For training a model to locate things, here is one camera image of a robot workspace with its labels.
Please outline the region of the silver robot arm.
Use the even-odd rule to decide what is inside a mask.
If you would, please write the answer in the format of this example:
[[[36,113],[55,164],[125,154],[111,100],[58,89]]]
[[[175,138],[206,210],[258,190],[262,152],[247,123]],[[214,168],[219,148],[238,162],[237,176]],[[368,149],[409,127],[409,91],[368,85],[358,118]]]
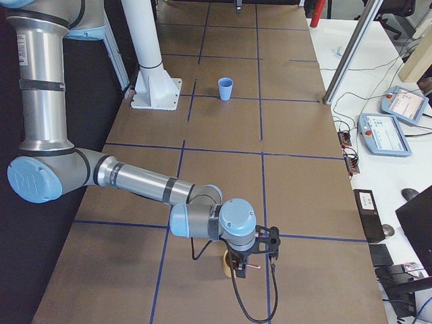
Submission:
[[[225,261],[235,277],[246,275],[258,248],[252,206],[224,201],[214,185],[197,186],[76,148],[67,135],[63,40],[101,40],[102,1],[2,1],[17,34],[25,137],[20,156],[7,168],[13,190],[32,203],[45,203],[83,186],[110,186],[171,206],[169,226],[181,237],[223,241]]]

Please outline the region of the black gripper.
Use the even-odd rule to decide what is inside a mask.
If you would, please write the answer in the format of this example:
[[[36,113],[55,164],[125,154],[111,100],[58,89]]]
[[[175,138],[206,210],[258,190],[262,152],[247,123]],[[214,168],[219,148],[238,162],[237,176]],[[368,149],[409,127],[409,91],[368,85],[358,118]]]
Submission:
[[[246,278],[246,267],[248,264],[248,255],[245,252],[229,249],[229,265],[233,269],[237,278]]]

